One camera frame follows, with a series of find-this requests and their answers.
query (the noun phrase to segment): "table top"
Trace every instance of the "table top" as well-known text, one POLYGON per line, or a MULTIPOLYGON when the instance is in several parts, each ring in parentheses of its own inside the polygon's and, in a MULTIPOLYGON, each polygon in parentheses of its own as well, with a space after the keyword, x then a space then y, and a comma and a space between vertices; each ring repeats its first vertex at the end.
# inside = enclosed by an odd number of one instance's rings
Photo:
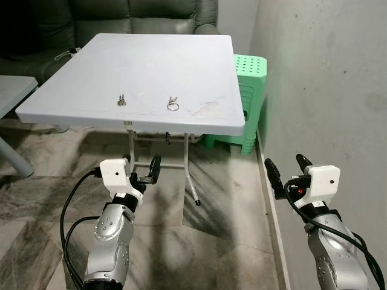
POLYGON ((0 119, 36 87, 34 77, 0 76, 0 119))
POLYGON ((98 34, 16 112, 29 123, 242 135, 232 41, 221 35, 98 34), (125 106, 118 106, 120 95, 125 106), (168 111, 169 98, 177 111, 168 111))

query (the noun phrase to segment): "marble floor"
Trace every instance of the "marble floor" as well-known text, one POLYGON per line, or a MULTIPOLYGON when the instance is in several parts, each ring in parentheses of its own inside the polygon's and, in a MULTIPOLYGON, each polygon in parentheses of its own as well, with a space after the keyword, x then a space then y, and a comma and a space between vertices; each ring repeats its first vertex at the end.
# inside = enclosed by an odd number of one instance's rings
MULTIPOLYGON (((124 130, 51 126, 0 120, 0 136, 33 167, 19 177, 0 159, 0 289, 74 289, 63 267, 59 237, 62 206, 78 179, 107 158, 128 153, 124 130)), ((256 153, 216 143, 190 145, 190 172, 202 206, 186 186, 183 169, 162 168, 135 212, 124 289, 278 288, 267 213, 256 153)), ((164 162, 183 162, 183 143, 135 143, 137 159, 156 153, 164 162)), ((146 168, 137 168, 139 175, 146 168)), ((90 177, 72 200, 65 227, 99 215, 109 193, 90 177)), ((93 223, 75 230, 70 257, 83 276, 93 223)))

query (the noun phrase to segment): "metal ring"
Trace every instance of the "metal ring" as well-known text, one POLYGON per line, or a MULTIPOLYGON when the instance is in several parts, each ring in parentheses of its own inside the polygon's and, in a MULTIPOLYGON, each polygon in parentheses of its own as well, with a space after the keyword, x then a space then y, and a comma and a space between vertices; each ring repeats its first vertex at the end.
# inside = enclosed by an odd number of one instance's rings
POLYGON ((168 103, 167 105, 167 110, 171 112, 177 111, 179 110, 179 108, 180 108, 179 104, 175 103, 174 101, 168 103))

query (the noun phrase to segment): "white wall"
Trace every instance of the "white wall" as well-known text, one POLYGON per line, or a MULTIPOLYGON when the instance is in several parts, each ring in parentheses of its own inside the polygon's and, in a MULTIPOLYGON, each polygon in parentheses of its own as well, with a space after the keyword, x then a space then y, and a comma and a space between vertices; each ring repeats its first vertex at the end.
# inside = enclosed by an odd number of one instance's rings
MULTIPOLYGON (((260 0, 250 52, 268 59, 265 157, 285 181, 300 173, 298 152, 340 167, 331 208, 365 238, 387 278, 385 0, 260 0)), ((275 204, 292 289, 320 289, 300 217, 275 204)))
POLYGON ((219 0, 218 29, 231 35, 234 53, 248 54, 258 0, 219 0))

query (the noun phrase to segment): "gray sofa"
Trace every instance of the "gray sofa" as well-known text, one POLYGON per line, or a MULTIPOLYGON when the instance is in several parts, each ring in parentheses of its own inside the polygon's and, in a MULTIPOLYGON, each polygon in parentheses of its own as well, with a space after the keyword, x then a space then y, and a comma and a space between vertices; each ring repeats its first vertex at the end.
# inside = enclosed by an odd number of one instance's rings
POLYGON ((217 0, 4 0, 0 74, 41 85, 97 33, 219 34, 217 0))

